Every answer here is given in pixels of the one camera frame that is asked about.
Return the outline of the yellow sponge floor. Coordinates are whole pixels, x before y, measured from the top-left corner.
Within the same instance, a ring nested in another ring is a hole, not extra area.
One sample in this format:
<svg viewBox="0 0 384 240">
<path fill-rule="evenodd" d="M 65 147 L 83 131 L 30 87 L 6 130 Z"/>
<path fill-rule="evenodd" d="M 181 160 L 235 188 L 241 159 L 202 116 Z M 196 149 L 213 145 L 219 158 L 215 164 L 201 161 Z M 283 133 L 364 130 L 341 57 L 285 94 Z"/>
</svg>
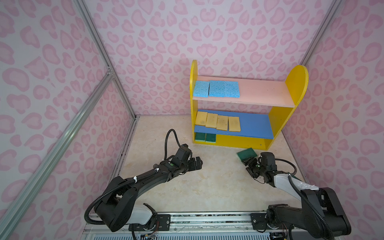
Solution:
<svg viewBox="0 0 384 240">
<path fill-rule="evenodd" d="M 241 123 L 239 117 L 229 117 L 229 131 L 230 132 L 240 132 Z"/>
<path fill-rule="evenodd" d="M 227 131 L 229 124 L 229 117 L 218 115 L 216 129 L 220 131 Z"/>
</svg>

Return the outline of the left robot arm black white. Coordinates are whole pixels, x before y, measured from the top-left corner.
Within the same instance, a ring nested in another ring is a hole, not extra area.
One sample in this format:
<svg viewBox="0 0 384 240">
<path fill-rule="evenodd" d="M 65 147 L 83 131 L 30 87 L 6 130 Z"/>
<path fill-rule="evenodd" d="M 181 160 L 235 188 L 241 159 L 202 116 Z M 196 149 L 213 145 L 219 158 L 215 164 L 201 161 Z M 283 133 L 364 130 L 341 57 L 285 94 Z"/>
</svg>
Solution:
<svg viewBox="0 0 384 240">
<path fill-rule="evenodd" d="M 131 225 L 131 229 L 141 226 L 151 231 L 158 225 L 158 213 L 148 204 L 137 206 L 136 200 L 154 187 L 187 172 L 201 170 L 202 166 L 201 158 L 193 157 L 188 145 L 183 144 L 175 155 L 155 164 L 152 170 L 132 178 L 113 178 L 86 209 L 84 219 L 88 224 L 106 225 L 111 232 L 126 224 Z"/>
</svg>

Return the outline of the yellow sponge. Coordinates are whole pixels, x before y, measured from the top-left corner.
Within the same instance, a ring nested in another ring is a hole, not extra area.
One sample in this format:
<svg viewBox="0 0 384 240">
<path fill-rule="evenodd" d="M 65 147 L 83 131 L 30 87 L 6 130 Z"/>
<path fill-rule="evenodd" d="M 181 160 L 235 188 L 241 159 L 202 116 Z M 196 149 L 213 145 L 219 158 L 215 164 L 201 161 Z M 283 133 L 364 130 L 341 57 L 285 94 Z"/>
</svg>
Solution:
<svg viewBox="0 0 384 240">
<path fill-rule="evenodd" d="M 206 127 L 215 129 L 217 127 L 218 114 L 208 113 Z"/>
</svg>

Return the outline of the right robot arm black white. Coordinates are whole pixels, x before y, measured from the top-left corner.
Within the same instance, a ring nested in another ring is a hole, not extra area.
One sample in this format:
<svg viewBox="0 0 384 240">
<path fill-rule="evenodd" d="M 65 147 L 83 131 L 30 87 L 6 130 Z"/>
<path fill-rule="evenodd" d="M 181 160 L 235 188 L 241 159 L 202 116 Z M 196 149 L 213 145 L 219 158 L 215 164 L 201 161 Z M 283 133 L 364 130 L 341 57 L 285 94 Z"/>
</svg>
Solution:
<svg viewBox="0 0 384 240">
<path fill-rule="evenodd" d="M 296 167 L 292 173 L 278 170 L 278 159 L 273 153 L 262 152 L 259 156 L 255 153 L 250 156 L 238 153 L 238 157 L 255 181 L 263 178 L 263 184 L 280 189 L 301 202 L 300 208 L 287 204 L 270 205 L 263 218 L 252 214 L 254 230 L 264 233 L 284 228 L 291 238 L 293 229 L 299 228 L 315 239 L 324 240 L 351 234 L 352 226 L 333 189 L 320 188 L 299 180 L 296 178 Z"/>
</svg>

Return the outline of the blue sponge floor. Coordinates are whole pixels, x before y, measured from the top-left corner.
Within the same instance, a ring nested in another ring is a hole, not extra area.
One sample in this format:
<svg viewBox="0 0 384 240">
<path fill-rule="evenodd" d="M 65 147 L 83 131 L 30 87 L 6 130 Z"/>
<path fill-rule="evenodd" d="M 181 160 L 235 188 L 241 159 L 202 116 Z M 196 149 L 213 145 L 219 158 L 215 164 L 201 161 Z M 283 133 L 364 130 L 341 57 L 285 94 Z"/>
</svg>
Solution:
<svg viewBox="0 0 384 240">
<path fill-rule="evenodd" d="M 225 81 L 224 83 L 224 96 L 226 98 L 239 98 L 240 89 L 239 83 L 235 81 Z"/>
<path fill-rule="evenodd" d="M 225 81 L 210 81 L 209 97 L 225 97 Z"/>
</svg>

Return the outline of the green scouring pad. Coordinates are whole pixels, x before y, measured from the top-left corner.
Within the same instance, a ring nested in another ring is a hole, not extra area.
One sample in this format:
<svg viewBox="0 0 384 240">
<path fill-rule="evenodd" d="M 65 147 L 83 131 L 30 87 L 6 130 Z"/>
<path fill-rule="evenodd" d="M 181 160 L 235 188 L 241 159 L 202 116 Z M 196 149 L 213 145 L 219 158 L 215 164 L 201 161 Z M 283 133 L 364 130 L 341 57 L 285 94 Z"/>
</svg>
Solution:
<svg viewBox="0 0 384 240">
<path fill-rule="evenodd" d="M 250 158 L 257 158 L 258 157 L 257 153 L 252 148 L 248 148 L 248 149 L 245 149 L 245 150 L 238 152 L 237 156 L 240 159 L 240 161 L 242 161 L 242 162 L 245 162 Z"/>
<path fill-rule="evenodd" d="M 215 134 L 206 134 L 206 142 L 207 143 L 216 143 L 216 135 Z"/>
<path fill-rule="evenodd" d="M 205 133 L 195 133 L 195 141 L 196 142 L 205 142 L 206 134 Z"/>
</svg>

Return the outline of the yellow sponge shelf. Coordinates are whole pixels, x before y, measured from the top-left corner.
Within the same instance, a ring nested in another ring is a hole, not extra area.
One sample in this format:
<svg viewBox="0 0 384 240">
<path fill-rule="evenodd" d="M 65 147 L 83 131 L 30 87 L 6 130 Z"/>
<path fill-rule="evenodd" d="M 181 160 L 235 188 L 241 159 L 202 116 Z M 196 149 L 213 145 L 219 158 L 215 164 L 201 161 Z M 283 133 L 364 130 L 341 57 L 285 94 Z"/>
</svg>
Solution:
<svg viewBox="0 0 384 240">
<path fill-rule="evenodd" d="M 208 113 L 198 111 L 195 119 L 195 125 L 205 126 L 207 122 Z"/>
</svg>

